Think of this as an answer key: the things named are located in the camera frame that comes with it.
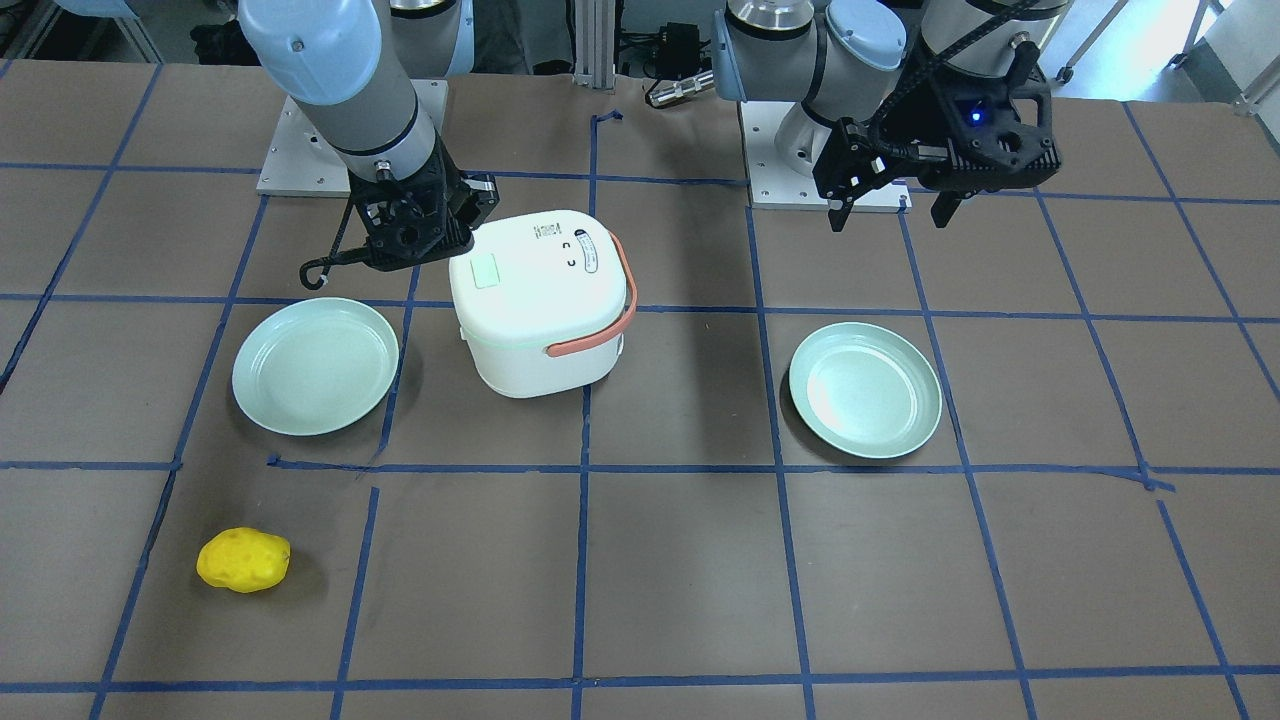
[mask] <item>light green plate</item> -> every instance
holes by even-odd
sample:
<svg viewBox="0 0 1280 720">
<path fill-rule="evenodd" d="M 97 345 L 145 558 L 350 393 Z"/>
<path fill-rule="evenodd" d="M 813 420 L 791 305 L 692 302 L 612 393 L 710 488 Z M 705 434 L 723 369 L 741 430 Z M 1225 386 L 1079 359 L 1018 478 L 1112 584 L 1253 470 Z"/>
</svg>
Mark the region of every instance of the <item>light green plate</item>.
<svg viewBox="0 0 1280 720">
<path fill-rule="evenodd" d="M 827 325 L 791 357 L 791 397 L 828 443 L 860 457 L 906 455 L 942 419 L 942 387 L 901 336 L 867 323 Z"/>
<path fill-rule="evenodd" d="M 364 418 L 396 377 L 396 332 L 372 307 L 316 297 L 279 310 L 250 333 L 232 366 L 232 391 L 259 425 L 317 436 Z"/>
</svg>

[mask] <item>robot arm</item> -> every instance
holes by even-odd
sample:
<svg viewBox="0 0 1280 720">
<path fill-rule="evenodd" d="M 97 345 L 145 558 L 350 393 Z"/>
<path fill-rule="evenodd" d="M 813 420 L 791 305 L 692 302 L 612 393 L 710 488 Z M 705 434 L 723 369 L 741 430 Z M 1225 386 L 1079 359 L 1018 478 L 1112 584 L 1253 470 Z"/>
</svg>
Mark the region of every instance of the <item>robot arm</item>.
<svg viewBox="0 0 1280 720">
<path fill-rule="evenodd" d="M 813 174 L 833 231 L 855 200 L 902 177 L 938 191 L 932 215 L 945 227 L 961 200 L 1033 187 L 1061 167 L 1036 63 L 1071 1 L 934 0 L 909 50 L 876 0 L 728 0 L 716 87 L 797 104 L 777 145 Z"/>
<path fill-rule="evenodd" d="M 443 27 L 448 44 L 411 47 L 426 72 L 467 72 L 470 0 L 242 0 L 239 22 L 268 74 L 337 150 L 351 181 L 364 247 L 306 270 L 364 263 L 396 270 L 470 250 L 471 231 L 498 202 L 492 176 L 467 177 L 449 158 L 397 56 L 393 23 Z M 447 47 L 442 54 L 439 47 Z"/>
</svg>

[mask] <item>floor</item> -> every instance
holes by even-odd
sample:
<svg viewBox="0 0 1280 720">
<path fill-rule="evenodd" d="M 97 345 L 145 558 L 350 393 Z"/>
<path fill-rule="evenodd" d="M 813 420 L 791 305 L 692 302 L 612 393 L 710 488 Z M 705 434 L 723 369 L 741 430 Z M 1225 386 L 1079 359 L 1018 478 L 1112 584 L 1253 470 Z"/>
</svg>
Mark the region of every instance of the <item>floor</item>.
<svg viewBox="0 0 1280 720">
<path fill-rule="evenodd" d="M 255 193 L 280 92 L 0 65 L 0 716 L 1280 716 L 1280 158 L 1256 123 L 1062 100 L 1042 190 L 832 234 L 748 206 L 732 105 L 644 87 L 468 76 L 445 119 L 500 176 L 494 218 L 622 238 L 641 306 L 613 373 L 499 397 L 443 265 L 348 268 L 324 293 L 378 307 L 402 370 L 298 439 L 229 389 L 342 210 Z M 918 452 L 863 461 L 796 415 L 790 355 L 844 320 L 938 372 Z M 292 542 L 284 583 L 196 577 L 237 525 Z"/>
</svg>

